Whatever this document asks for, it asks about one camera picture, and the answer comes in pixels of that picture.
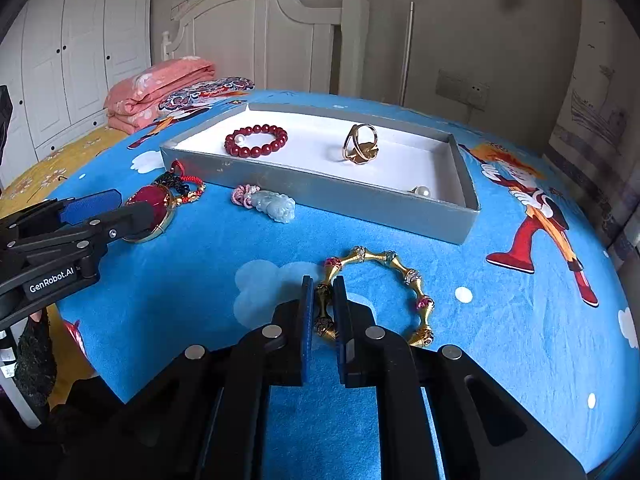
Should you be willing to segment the pale jade pendant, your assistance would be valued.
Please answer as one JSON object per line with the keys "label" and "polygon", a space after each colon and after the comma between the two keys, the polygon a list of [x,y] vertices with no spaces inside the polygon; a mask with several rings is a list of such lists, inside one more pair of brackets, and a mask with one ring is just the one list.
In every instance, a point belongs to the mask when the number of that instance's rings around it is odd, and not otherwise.
{"label": "pale jade pendant", "polygon": [[237,186],[231,194],[231,201],[236,206],[255,209],[275,222],[290,223],[295,219],[296,203],[292,197],[263,190],[258,185]]}

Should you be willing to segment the double ring flower brooch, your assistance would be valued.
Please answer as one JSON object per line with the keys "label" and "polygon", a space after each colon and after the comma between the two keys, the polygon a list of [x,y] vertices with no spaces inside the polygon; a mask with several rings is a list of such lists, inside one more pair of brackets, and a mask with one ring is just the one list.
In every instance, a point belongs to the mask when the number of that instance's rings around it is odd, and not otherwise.
{"label": "double ring flower brooch", "polygon": [[[363,142],[360,140],[360,131],[369,131],[372,140]],[[378,132],[375,126],[370,124],[355,124],[350,128],[342,146],[342,156],[345,160],[356,165],[364,165],[378,157]]]}

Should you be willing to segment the white pearl with cap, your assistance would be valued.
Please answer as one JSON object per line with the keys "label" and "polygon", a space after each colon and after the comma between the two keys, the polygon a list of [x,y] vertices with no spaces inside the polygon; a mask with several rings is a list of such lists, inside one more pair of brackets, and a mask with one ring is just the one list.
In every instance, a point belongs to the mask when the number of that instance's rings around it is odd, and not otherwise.
{"label": "white pearl with cap", "polygon": [[413,188],[411,190],[411,193],[413,195],[420,196],[420,197],[430,197],[431,196],[430,189],[425,185],[416,186],[415,188]]}

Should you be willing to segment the grey white jewelry tray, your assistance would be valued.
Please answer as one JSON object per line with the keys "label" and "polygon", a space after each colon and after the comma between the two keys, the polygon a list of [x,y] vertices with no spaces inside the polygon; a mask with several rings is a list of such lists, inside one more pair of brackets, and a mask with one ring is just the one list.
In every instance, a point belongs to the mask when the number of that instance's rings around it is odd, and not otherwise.
{"label": "grey white jewelry tray", "polygon": [[[239,158],[224,149],[229,133],[270,124],[288,133],[266,157]],[[356,165],[342,156],[352,125],[378,132],[378,157]],[[468,237],[480,201],[454,136],[430,126],[347,107],[246,103],[187,128],[160,147],[165,162],[235,188],[243,183],[292,197],[299,205],[390,226],[452,244]],[[427,186],[430,197],[411,190]]]}

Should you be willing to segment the yellow floral bedsheet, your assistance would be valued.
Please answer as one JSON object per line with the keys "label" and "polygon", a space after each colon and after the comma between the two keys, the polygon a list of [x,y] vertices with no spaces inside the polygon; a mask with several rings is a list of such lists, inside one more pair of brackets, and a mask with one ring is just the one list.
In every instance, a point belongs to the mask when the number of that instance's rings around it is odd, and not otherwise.
{"label": "yellow floral bedsheet", "polygon": [[101,127],[77,141],[57,148],[41,162],[23,172],[1,193],[1,217],[42,202],[64,180],[126,136],[120,130]]}

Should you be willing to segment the folded pink quilt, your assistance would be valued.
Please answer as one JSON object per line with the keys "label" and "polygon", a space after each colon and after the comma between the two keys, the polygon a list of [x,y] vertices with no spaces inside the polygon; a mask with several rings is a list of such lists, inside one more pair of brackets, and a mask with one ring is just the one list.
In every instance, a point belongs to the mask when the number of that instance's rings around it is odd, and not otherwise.
{"label": "folded pink quilt", "polygon": [[160,117],[160,101],[171,92],[212,80],[213,62],[199,56],[185,56],[155,64],[142,73],[119,81],[108,90],[103,107],[107,125],[133,134]]}

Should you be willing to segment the white wardrobe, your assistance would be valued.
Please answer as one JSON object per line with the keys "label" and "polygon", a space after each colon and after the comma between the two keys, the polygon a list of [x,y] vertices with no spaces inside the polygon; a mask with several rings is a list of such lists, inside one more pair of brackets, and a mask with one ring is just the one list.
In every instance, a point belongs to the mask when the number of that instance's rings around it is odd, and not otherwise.
{"label": "white wardrobe", "polygon": [[1,43],[13,112],[1,184],[106,123],[107,91],[151,64],[151,0],[28,0]]}

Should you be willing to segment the patterned pillow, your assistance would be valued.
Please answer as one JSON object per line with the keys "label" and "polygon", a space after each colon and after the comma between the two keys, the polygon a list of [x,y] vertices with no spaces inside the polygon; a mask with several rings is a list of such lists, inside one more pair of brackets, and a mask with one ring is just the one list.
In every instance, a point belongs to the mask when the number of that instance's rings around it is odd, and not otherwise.
{"label": "patterned pillow", "polygon": [[169,114],[188,108],[210,107],[219,99],[244,96],[254,89],[254,82],[244,77],[203,80],[169,93],[158,103],[158,110]]}

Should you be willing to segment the white bed headboard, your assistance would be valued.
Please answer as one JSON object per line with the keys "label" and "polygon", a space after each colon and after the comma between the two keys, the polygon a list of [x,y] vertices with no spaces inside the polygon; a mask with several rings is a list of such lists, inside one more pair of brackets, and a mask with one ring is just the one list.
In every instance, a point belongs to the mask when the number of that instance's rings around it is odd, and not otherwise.
{"label": "white bed headboard", "polygon": [[361,96],[368,0],[310,8],[300,0],[189,0],[176,32],[162,33],[163,61],[199,56],[218,77],[258,89]]}

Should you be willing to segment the metal pole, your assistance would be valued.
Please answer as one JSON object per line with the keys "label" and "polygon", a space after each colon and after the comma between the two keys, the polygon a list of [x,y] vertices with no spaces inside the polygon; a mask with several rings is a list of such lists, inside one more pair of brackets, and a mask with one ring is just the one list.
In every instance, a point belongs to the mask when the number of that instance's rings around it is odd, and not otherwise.
{"label": "metal pole", "polygon": [[399,85],[399,94],[398,94],[399,106],[405,106],[405,102],[406,102],[415,13],[416,13],[416,3],[413,0],[411,0],[409,2],[404,53],[402,54],[402,65],[401,65],[401,72],[400,72],[400,85]]}

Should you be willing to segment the ship print curtain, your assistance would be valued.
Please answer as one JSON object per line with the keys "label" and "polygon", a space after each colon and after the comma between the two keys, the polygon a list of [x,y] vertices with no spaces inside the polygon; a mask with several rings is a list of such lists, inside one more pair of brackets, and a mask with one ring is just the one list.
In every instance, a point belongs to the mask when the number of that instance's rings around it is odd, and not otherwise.
{"label": "ship print curtain", "polygon": [[639,255],[639,36],[616,0],[582,0],[575,63],[544,156],[615,269]]}

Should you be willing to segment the wall switch and socket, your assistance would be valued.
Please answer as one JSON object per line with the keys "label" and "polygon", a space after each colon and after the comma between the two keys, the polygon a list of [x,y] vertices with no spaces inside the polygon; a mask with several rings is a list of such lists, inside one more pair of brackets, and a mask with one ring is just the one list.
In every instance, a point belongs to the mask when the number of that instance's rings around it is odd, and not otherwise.
{"label": "wall switch and socket", "polygon": [[463,75],[439,70],[435,93],[441,98],[464,104],[484,112],[489,98],[488,84],[474,81]]}

